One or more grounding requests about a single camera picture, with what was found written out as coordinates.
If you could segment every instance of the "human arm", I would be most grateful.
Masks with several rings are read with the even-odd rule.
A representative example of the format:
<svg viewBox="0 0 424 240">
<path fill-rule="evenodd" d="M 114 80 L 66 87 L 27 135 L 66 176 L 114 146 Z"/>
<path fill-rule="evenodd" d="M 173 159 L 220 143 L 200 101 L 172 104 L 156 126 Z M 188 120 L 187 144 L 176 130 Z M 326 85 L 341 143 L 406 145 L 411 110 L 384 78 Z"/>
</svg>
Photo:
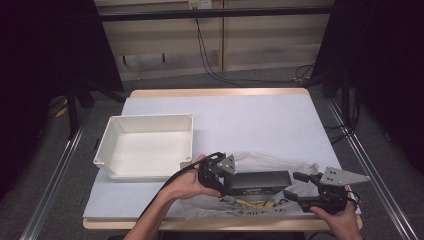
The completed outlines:
<svg viewBox="0 0 424 240">
<path fill-rule="evenodd" d="M 196 161 L 204 157 L 204 155 L 200 155 Z M 189 170 L 159 191 L 156 199 L 136 222 L 125 239 L 153 239 L 169 208 L 178 199 L 189 199 L 197 195 L 219 197 L 221 194 L 218 191 L 205 188 L 199 183 L 197 173 L 197 170 Z"/>
<path fill-rule="evenodd" d="M 319 207 L 311 207 L 311 212 L 324 220 L 339 240 L 362 240 L 356 222 L 355 204 L 348 201 L 344 211 L 331 215 Z"/>
</svg>

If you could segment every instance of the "plastic bag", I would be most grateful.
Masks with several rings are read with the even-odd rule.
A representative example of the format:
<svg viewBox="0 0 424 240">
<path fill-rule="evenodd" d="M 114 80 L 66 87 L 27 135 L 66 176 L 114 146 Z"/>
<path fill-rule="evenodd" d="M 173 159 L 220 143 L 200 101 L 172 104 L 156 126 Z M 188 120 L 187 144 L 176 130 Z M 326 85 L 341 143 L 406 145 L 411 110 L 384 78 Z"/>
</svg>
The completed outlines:
<svg viewBox="0 0 424 240">
<path fill-rule="evenodd" d="M 295 163 L 250 152 L 233 155 L 237 173 L 288 171 L 292 185 L 287 187 L 286 190 L 294 192 L 299 196 L 317 195 L 315 185 L 293 179 L 293 172 L 301 172 L 308 175 L 317 174 L 319 167 L 316 163 Z M 283 191 L 266 200 L 255 201 L 255 197 L 258 196 L 225 196 L 224 198 L 196 196 L 191 199 L 181 200 L 180 204 L 187 220 L 228 216 L 289 216 L 293 215 L 296 211 L 298 212 L 300 209 L 297 203 L 289 201 L 284 197 Z"/>
</svg>

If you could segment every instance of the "gray carpet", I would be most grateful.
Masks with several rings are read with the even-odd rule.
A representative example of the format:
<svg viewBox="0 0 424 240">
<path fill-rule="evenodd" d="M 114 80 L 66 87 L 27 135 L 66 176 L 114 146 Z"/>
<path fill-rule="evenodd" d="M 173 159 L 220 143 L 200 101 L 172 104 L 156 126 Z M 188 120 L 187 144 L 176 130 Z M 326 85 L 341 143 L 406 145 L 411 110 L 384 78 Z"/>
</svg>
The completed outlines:
<svg viewBox="0 0 424 240">
<path fill-rule="evenodd" d="M 259 79 L 280 81 L 254 82 L 237 81 L 243 87 L 296 87 L 292 82 L 295 68 L 265 69 L 228 72 L 223 74 L 232 79 Z M 166 88 L 223 88 L 234 85 L 217 81 L 206 74 L 168 77 L 161 79 L 124 82 L 128 96 L 135 89 Z M 310 89 L 310 94 L 323 125 L 337 125 L 327 101 L 323 98 L 320 86 Z M 92 163 L 96 154 L 95 144 L 102 137 L 109 116 L 119 115 L 123 104 L 116 103 L 98 94 L 93 94 L 96 104 L 87 111 L 79 108 L 79 115 L 89 114 L 87 126 L 73 155 L 72 161 L 57 192 L 55 201 L 41 229 L 38 239 L 107 239 L 109 236 L 123 234 L 125 231 L 90 231 L 82 226 L 82 214 L 87 203 L 91 184 L 97 174 L 97 167 Z M 406 213 L 419 237 L 424 237 L 421 225 L 424 223 L 424 177 L 408 163 L 402 150 L 396 143 L 389 143 L 384 137 L 384 128 L 362 105 L 359 125 L 355 129 L 365 150 L 385 181 L 388 189 L 395 196 L 402 210 Z M 67 116 L 51 118 L 39 143 L 34 149 L 34 157 L 12 191 L 7 193 L 0 204 L 0 239 L 18 239 L 37 205 L 47 185 L 57 161 L 60 159 L 69 134 Z M 334 130 L 331 136 L 341 134 Z M 363 173 L 361 165 L 351 150 L 349 143 L 343 139 L 334 145 L 334 150 L 342 167 L 348 171 Z M 401 239 L 391 218 L 380 203 L 371 184 L 354 186 L 364 202 L 364 227 L 362 234 L 366 239 Z M 186 239 L 198 239 L 200 236 L 186 236 Z M 316 239 L 329 239 L 319 236 Z"/>
</svg>

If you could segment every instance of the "white tray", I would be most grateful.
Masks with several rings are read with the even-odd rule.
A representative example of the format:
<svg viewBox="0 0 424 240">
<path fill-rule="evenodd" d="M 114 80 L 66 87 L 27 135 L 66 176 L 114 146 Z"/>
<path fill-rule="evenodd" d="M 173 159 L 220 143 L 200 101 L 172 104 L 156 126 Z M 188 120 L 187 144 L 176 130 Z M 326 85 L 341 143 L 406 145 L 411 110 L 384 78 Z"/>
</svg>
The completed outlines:
<svg viewBox="0 0 424 240">
<path fill-rule="evenodd" d="M 111 179 L 164 181 L 192 160 L 193 115 L 113 116 L 94 164 Z"/>
</svg>

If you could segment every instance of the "human hand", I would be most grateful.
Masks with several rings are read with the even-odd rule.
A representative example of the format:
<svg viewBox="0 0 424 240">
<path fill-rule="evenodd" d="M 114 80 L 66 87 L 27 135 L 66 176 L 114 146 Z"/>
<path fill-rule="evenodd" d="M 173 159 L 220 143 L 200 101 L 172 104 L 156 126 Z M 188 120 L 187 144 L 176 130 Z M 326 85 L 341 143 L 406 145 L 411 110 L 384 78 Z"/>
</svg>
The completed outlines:
<svg viewBox="0 0 424 240">
<path fill-rule="evenodd" d="M 196 162 L 203 159 L 205 155 L 200 155 Z M 197 195 L 208 195 L 212 197 L 219 197 L 221 194 L 212 188 L 206 188 L 199 183 L 198 171 L 193 169 L 189 170 L 181 176 L 177 177 L 167 187 L 160 191 L 160 194 L 166 194 L 171 199 L 188 199 Z"/>
<path fill-rule="evenodd" d="M 355 204 L 348 201 L 344 211 L 331 215 L 319 207 L 311 207 L 310 211 L 324 220 L 339 240 L 357 240 L 362 236 L 356 223 Z"/>
</svg>

